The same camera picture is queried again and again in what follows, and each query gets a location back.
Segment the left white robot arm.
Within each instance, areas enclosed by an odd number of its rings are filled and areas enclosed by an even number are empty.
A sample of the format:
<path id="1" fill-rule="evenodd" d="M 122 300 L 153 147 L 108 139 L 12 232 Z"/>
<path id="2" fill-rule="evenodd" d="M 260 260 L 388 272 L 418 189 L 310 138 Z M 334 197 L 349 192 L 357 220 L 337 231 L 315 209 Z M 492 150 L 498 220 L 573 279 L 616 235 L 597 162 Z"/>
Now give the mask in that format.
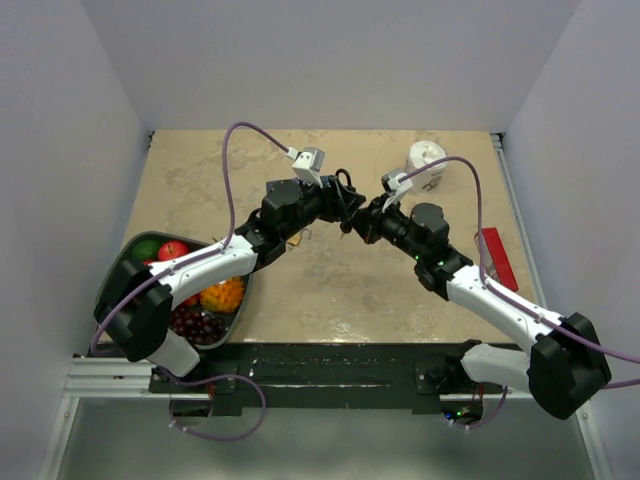
<path id="1" fill-rule="evenodd" d="M 207 287 L 270 265 L 314 221 L 349 221 L 365 201 L 335 176 L 318 185 L 277 181 L 228 239 L 151 266 L 136 259 L 114 266 L 94 310 L 96 333 L 108 334 L 129 361 L 148 360 L 168 370 L 183 391 L 196 392 L 206 383 L 207 368 L 196 349 L 170 330 L 171 312 Z"/>

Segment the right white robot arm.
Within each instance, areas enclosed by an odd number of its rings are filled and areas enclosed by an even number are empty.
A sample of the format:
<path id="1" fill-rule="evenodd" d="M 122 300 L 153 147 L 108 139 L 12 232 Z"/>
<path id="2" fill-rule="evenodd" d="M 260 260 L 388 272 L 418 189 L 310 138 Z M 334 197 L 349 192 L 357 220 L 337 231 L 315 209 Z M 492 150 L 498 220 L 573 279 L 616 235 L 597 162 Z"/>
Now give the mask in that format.
<path id="1" fill-rule="evenodd" d="M 387 240 L 414 260 L 427 291 L 476 314 L 516 345 L 463 343 L 433 376 L 441 391 L 466 393 L 478 383 L 511 387 L 531 394 L 551 416 L 567 419 L 609 384 L 611 370 L 588 318 L 564 317 L 485 277 L 450 244 L 440 207 L 420 203 L 404 214 L 383 202 L 377 198 L 354 215 L 351 225 L 363 241 Z"/>

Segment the brass padlock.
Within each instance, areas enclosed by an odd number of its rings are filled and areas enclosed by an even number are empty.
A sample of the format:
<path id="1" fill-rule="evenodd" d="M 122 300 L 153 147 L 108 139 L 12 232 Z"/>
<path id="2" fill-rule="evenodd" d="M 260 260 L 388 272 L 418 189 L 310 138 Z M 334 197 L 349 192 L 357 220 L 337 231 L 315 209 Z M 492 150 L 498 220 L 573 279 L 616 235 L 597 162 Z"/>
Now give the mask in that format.
<path id="1" fill-rule="evenodd" d="M 309 228 L 303 228 L 300 232 L 291 236 L 287 241 L 286 245 L 288 249 L 297 248 L 300 246 L 303 240 L 310 240 L 312 237 L 312 230 Z"/>

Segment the black padlock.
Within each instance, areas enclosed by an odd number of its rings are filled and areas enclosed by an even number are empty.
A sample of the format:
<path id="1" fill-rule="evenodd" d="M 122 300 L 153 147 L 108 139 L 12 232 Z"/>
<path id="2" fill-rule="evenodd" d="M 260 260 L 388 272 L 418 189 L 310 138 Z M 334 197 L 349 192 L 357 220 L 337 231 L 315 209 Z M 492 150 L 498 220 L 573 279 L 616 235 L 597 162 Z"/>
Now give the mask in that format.
<path id="1" fill-rule="evenodd" d="M 340 187 L 340 189 L 343 192 L 351 192 L 352 191 L 351 175 L 346 169 L 344 169 L 344 168 L 337 169 L 335 171 L 334 176 L 336 178 L 336 182 L 337 182 L 338 186 Z"/>

